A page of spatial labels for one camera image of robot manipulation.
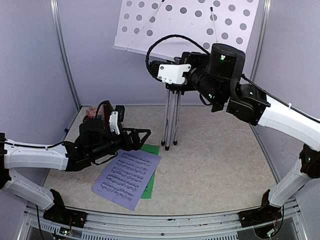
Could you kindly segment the white sheet music page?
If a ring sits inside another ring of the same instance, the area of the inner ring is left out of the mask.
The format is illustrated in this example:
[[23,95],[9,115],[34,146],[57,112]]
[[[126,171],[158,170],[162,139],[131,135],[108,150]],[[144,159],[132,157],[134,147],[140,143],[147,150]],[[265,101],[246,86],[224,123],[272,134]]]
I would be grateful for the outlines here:
[[91,190],[93,193],[133,211],[148,182],[148,167],[155,166],[155,155],[143,150],[120,150],[101,172]]

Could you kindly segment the white perforated music stand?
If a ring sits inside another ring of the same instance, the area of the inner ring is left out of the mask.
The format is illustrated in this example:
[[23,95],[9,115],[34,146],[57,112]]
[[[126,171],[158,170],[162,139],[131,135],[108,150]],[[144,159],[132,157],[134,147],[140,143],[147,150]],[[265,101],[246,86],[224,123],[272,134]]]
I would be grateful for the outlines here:
[[248,51],[257,0],[123,0],[114,48],[173,60],[183,52],[211,50],[214,43]]

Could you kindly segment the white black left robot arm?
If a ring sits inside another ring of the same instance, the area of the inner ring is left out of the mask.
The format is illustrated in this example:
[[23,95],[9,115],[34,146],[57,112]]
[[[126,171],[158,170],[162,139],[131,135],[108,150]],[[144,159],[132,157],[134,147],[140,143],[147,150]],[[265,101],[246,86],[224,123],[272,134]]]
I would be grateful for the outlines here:
[[55,169],[79,172],[105,156],[115,156],[119,150],[139,150],[151,135],[150,129],[119,127],[92,118],[79,125],[79,136],[74,142],[63,141],[53,145],[27,144],[6,139],[0,134],[0,188],[50,213],[63,223],[70,218],[60,193],[46,189],[17,172],[17,168]]

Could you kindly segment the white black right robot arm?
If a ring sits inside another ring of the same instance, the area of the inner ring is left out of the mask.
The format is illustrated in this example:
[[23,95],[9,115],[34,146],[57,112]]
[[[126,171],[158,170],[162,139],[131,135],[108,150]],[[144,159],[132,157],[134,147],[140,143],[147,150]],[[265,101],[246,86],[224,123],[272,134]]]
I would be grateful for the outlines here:
[[264,193],[256,218],[266,222],[286,200],[312,179],[320,177],[320,121],[269,94],[255,83],[240,80],[246,54],[233,46],[214,43],[210,51],[183,52],[174,61],[186,65],[187,85],[198,91],[212,112],[226,110],[252,126],[277,130],[303,143],[292,170]]

